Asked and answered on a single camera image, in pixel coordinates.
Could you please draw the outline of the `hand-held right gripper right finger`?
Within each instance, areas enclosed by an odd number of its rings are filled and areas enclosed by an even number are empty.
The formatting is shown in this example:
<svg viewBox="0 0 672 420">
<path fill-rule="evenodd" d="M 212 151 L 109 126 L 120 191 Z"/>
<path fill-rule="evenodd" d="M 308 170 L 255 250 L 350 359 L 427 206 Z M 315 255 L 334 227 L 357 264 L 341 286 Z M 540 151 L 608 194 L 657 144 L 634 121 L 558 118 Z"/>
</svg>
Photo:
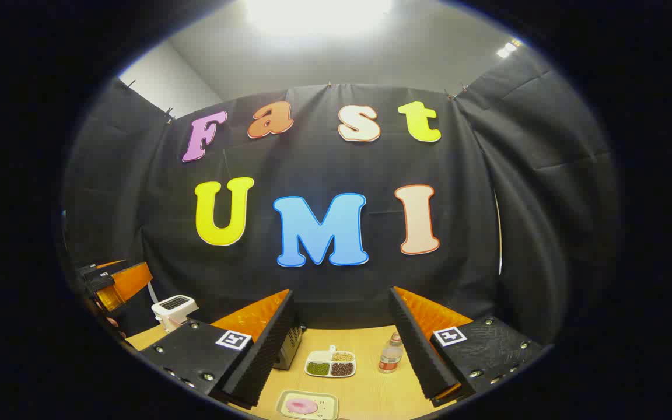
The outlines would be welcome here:
<svg viewBox="0 0 672 420">
<path fill-rule="evenodd" d="M 544 352 L 498 317 L 472 320 L 396 286 L 388 296 L 419 387 L 436 407 L 487 393 Z"/>
</svg>

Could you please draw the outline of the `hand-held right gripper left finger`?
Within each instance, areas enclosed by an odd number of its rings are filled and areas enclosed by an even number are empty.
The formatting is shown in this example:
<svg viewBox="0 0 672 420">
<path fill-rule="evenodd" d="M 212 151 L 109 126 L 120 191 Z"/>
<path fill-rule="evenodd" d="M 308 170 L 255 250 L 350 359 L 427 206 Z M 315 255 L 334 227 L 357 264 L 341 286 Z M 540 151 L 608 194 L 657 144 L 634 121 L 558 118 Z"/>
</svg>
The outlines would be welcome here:
<svg viewBox="0 0 672 420">
<path fill-rule="evenodd" d="M 139 353 L 195 393 L 250 409 L 294 324 L 285 289 L 213 323 L 189 319 Z"/>
</svg>

